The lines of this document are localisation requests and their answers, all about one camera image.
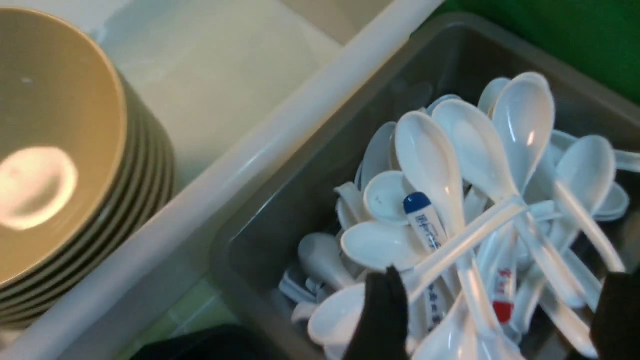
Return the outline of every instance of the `dark object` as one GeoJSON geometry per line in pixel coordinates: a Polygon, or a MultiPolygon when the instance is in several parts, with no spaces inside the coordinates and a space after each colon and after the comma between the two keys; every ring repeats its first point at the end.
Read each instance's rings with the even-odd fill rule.
{"type": "MultiPolygon", "coordinates": [[[[353,180],[373,134],[397,120],[392,82],[402,81],[407,88],[428,82],[433,98],[454,93],[477,103],[493,78],[531,70],[550,83],[560,130],[601,134],[618,149],[640,151],[637,106],[490,22],[468,14],[441,16],[416,32],[221,229],[220,220],[212,217],[193,234],[207,238],[216,233],[211,275],[227,304],[285,357],[322,359],[321,349],[278,314],[268,294],[296,259],[302,237],[335,221],[333,188],[353,180]]],[[[619,172],[617,181],[632,199],[640,199],[639,174],[619,172]]],[[[637,207],[638,201],[632,201],[629,216],[603,225],[615,245],[640,238],[640,217],[633,216],[637,207]]],[[[532,327],[524,339],[522,354],[528,359],[536,357],[550,334],[540,327],[532,327]]]]}
{"type": "Polygon", "coordinates": [[[408,359],[408,326],[406,290],[396,268],[369,274],[362,317],[344,360],[408,359]]]}
{"type": "Polygon", "coordinates": [[[591,323],[602,360],[637,359],[640,352],[640,272],[607,275],[591,323]]]}
{"type": "Polygon", "coordinates": [[[270,360],[248,329],[222,325],[144,346],[132,360],[270,360]]]}

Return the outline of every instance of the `soup spoon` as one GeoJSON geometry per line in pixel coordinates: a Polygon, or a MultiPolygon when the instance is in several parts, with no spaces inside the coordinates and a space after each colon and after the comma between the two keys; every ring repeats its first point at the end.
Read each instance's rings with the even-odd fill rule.
{"type": "MultiPolygon", "coordinates": [[[[554,130],[552,141],[562,151],[566,151],[577,140],[578,138],[564,131],[554,130]]],[[[640,153],[615,150],[615,157],[618,170],[640,172],[640,153]]]]}
{"type": "MultiPolygon", "coordinates": [[[[556,172],[558,180],[567,184],[568,191],[580,202],[580,207],[585,212],[592,213],[605,200],[615,176],[611,145],[600,136],[584,137],[565,153],[556,168],[556,172]]],[[[580,228],[575,222],[568,218],[561,218],[555,220],[552,224],[550,237],[560,252],[565,253],[570,252],[569,248],[579,233],[580,228]]],[[[609,247],[611,246],[603,244],[599,249],[604,248],[604,252],[614,252],[613,255],[610,255],[612,258],[618,257],[615,254],[615,250],[609,249],[609,247]]],[[[614,269],[624,271],[621,260],[614,269]]],[[[588,279],[587,276],[583,275],[582,279],[588,279]]],[[[516,311],[509,323],[514,330],[521,333],[528,332],[531,317],[544,287],[545,279],[541,276],[539,268],[534,266],[529,270],[516,296],[516,311]]],[[[595,308],[601,289],[599,287],[594,288],[593,282],[587,282],[584,288],[586,290],[587,304],[595,308]]]]}
{"type": "Polygon", "coordinates": [[[495,78],[491,80],[482,91],[480,100],[478,100],[478,109],[489,115],[489,111],[493,108],[495,101],[502,89],[511,81],[509,78],[495,78]]]}
{"type": "MultiPolygon", "coordinates": [[[[551,144],[553,145],[552,154],[554,155],[554,163],[557,164],[560,162],[562,155],[571,147],[571,145],[575,144],[578,141],[578,138],[569,135],[560,130],[554,130],[551,135],[551,144]]],[[[623,161],[620,161],[620,158],[623,158],[625,152],[615,150],[616,156],[616,167],[618,170],[630,170],[629,167],[624,165],[623,161]]],[[[639,172],[640,167],[636,168],[635,172],[639,172]]],[[[605,202],[598,208],[598,211],[593,215],[596,220],[616,220],[617,218],[622,217],[629,207],[629,195],[627,192],[620,186],[618,183],[613,183],[611,189],[609,190],[609,194],[605,202]]]]}
{"type": "MultiPolygon", "coordinates": [[[[462,178],[455,150],[442,128],[425,113],[407,113],[396,127],[396,154],[409,183],[433,203],[448,237],[462,232],[465,228],[462,178]]],[[[478,333],[494,336],[499,324],[484,289],[475,254],[464,254],[456,266],[478,333]]]]}

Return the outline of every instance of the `green surface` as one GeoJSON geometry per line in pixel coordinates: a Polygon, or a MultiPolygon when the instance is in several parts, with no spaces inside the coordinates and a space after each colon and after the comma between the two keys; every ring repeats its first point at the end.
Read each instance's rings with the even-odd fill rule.
{"type": "Polygon", "coordinates": [[[640,1],[447,0],[476,13],[640,104],[640,1]]]}

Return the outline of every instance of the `plastic container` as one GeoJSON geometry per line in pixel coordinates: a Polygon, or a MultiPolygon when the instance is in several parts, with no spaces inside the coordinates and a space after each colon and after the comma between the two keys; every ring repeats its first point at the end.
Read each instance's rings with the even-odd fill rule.
{"type": "MultiPolygon", "coordinates": [[[[531,70],[549,80],[557,128],[577,136],[600,134],[618,149],[640,150],[637,106],[479,17],[444,15],[416,32],[220,230],[211,273],[227,304],[284,355],[320,358],[304,330],[279,313],[273,290],[296,259],[302,237],[335,221],[333,188],[354,178],[371,136],[409,110],[398,89],[428,82],[434,86],[433,99],[458,94],[476,103],[493,78],[531,70]]],[[[640,199],[640,188],[631,186],[638,180],[636,174],[618,175],[632,199],[640,199]]],[[[604,227],[619,249],[632,247],[638,238],[637,211],[632,201],[624,219],[604,227]]],[[[629,268],[638,262],[633,256],[626,260],[629,268]]],[[[527,351],[528,358],[535,356],[527,351]]]]}

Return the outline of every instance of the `spoon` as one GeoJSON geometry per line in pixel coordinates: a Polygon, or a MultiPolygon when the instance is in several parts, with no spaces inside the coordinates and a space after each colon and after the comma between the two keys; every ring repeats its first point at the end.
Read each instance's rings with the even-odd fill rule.
{"type": "Polygon", "coordinates": [[[391,170],[400,170],[400,164],[398,163],[398,157],[396,155],[396,131],[391,134],[389,141],[389,168],[391,170]]]}
{"type": "Polygon", "coordinates": [[[432,116],[433,114],[433,110],[435,110],[435,108],[440,105],[441,102],[446,101],[446,100],[451,100],[451,99],[457,99],[457,100],[462,100],[462,98],[460,96],[454,95],[454,94],[447,94],[447,95],[443,95],[439,98],[436,99],[436,101],[432,102],[431,105],[429,105],[426,109],[422,108],[419,111],[432,116]]]}
{"type": "Polygon", "coordinates": [[[362,192],[354,183],[344,183],[333,190],[340,196],[335,205],[335,212],[344,230],[370,219],[364,207],[362,192]]]}
{"type": "Polygon", "coordinates": [[[493,108],[495,101],[502,89],[511,81],[509,78],[495,78],[491,80],[482,91],[480,100],[478,100],[478,109],[489,115],[489,111],[493,108]]]}
{"type": "Polygon", "coordinates": [[[412,360],[427,359],[522,359],[518,347],[505,336],[492,339],[473,336],[473,321],[465,316],[466,304],[458,297],[449,315],[415,349],[412,360]]]}
{"type": "MultiPolygon", "coordinates": [[[[469,224],[462,233],[450,238],[438,251],[422,260],[413,270],[402,273],[409,303],[413,304],[419,299],[427,287],[462,255],[470,252],[481,240],[525,209],[526,205],[515,197],[494,205],[469,224]]],[[[313,342],[323,346],[328,343],[344,343],[351,339],[364,306],[364,291],[365,284],[356,284],[335,292],[320,304],[309,319],[307,327],[313,342]]]]}
{"type": "MultiPolygon", "coordinates": [[[[501,142],[508,144],[510,148],[506,151],[509,169],[516,188],[523,194],[549,143],[555,122],[554,99],[547,80],[535,72],[525,72],[513,80],[496,79],[490,85],[498,93],[490,111],[493,126],[501,142]],[[531,113],[526,107],[536,108],[538,111],[531,113]],[[531,141],[532,135],[537,141],[531,141]]],[[[506,229],[491,239],[505,244],[500,256],[481,263],[484,274],[494,274],[494,279],[491,279],[496,283],[493,296],[498,300],[494,300],[494,306],[502,309],[501,323],[508,322],[511,318],[517,271],[517,235],[511,233],[509,236],[505,232],[506,229]]],[[[488,241],[483,245],[490,249],[496,243],[488,241]]]]}
{"type": "Polygon", "coordinates": [[[581,204],[592,196],[584,188],[592,177],[599,178],[598,183],[592,184],[593,191],[598,190],[598,194],[604,191],[602,198],[598,199],[598,207],[602,205],[604,196],[611,188],[615,177],[611,144],[601,136],[586,136],[567,150],[555,169],[552,165],[545,165],[536,172],[536,176],[541,188],[558,203],[559,209],[584,231],[608,269],[624,272],[625,267],[620,256],[589,211],[581,204]]]}
{"type": "Polygon", "coordinates": [[[356,284],[342,265],[335,238],[329,234],[306,235],[298,245],[298,257],[302,269],[309,276],[322,280],[335,290],[356,284]]]}
{"type": "MultiPolygon", "coordinates": [[[[462,232],[465,228],[462,178],[455,150],[442,128],[425,113],[407,113],[396,127],[396,154],[407,180],[433,203],[448,236],[462,232]]],[[[456,266],[478,333],[495,336],[499,324],[484,289],[475,254],[464,254],[456,266]]]]}
{"type": "MultiPolygon", "coordinates": [[[[564,131],[554,130],[552,141],[562,151],[566,151],[577,140],[575,136],[569,135],[564,131]]],[[[615,150],[615,157],[618,170],[640,172],[640,153],[615,150]]]]}
{"type": "MultiPolygon", "coordinates": [[[[600,136],[582,138],[565,153],[556,168],[556,173],[557,179],[567,184],[568,192],[575,194],[574,197],[580,202],[579,206],[586,213],[594,212],[603,203],[607,189],[611,186],[615,176],[611,145],[600,136]]],[[[580,228],[576,223],[570,219],[561,218],[552,224],[550,237],[560,252],[565,253],[570,251],[569,248],[579,233],[580,228]]],[[[605,253],[613,251],[614,255],[610,255],[610,257],[617,257],[611,243],[608,246],[603,244],[596,248],[602,249],[605,253]]],[[[516,311],[509,323],[514,330],[523,334],[528,332],[531,317],[544,287],[545,279],[541,276],[539,268],[534,266],[529,270],[516,295],[516,311]]],[[[599,297],[600,288],[594,289],[589,283],[584,288],[589,306],[597,306],[597,301],[594,304],[594,298],[599,297]]]]}
{"type": "MultiPolygon", "coordinates": [[[[573,135],[569,135],[568,133],[565,133],[560,130],[553,131],[551,136],[551,144],[553,145],[553,148],[554,148],[553,151],[555,151],[555,156],[554,156],[555,164],[557,164],[557,162],[560,161],[560,159],[562,158],[562,155],[569,149],[569,147],[571,147],[571,145],[575,144],[576,141],[578,141],[578,138],[573,135]]],[[[618,151],[618,150],[615,151],[616,167],[618,168],[618,170],[628,170],[624,166],[621,166],[620,162],[618,161],[619,157],[621,157],[621,156],[618,156],[618,154],[621,152],[622,151],[618,151]]],[[[627,208],[629,207],[629,202],[630,202],[629,195],[622,188],[622,186],[620,186],[618,183],[613,183],[604,204],[600,206],[600,208],[594,214],[593,217],[596,220],[600,220],[600,219],[604,219],[606,221],[617,220],[627,212],[627,208]]]]}
{"type": "MultiPolygon", "coordinates": [[[[531,90],[535,91],[535,88],[527,88],[525,91],[531,90]]],[[[521,102],[520,105],[526,107],[525,103],[521,102]]],[[[448,100],[438,106],[434,112],[434,118],[439,119],[438,122],[443,125],[444,131],[454,142],[460,169],[468,182],[478,187],[495,203],[514,196],[522,199],[512,174],[516,175],[515,178],[519,179],[520,183],[526,183],[526,178],[522,177],[522,174],[528,171],[526,164],[520,164],[524,171],[518,168],[510,171],[498,131],[484,113],[467,102],[448,100]]],[[[519,154],[526,159],[523,163],[535,162],[528,159],[534,158],[536,153],[541,157],[543,152],[535,148],[544,149],[546,146],[544,144],[545,123],[538,121],[535,124],[537,127],[529,126],[529,130],[526,130],[524,122],[511,126],[515,131],[528,131],[531,134],[530,138],[537,139],[530,142],[528,146],[530,149],[512,147],[520,150],[519,154]]],[[[582,299],[584,290],[581,289],[580,282],[571,273],[553,244],[537,230],[533,215],[526,213],[523,217],[516,218],[514,225],[554,291],[568,304],[581,306],[584,303],[582,299]]]]}
{"type": "Polygon", "coordinates": [[[356,264],[380,272],[392,265],[398,272],[404,272],[429,256],[411,227],[375,221],[347,230],[340,246],[356,264]]]}
{"type": "Polygon", "coordinates": [[[589,336],[591,329],[570,307],[558,301],[548,290],[543,292],[540,306],[578,352],[590,359],[598,358],[598,352],[589,336]]]}
{"type": "Polygon", "coordinates": [[[413,193],[401,171],[385,171],[374,177],[364,190],[364,206],[371,216],[387,224],[409,225],[403,201],[413,193]]]}
{"type": "Polygon", "coordinates": [[[395,122],[387,122],[373,135],[362,159],[362,177],[360,188],[364,189],[369,181],[381,172],[391,170],[388,162],[388,148],[391,134],[396,128],[395,122]]]}

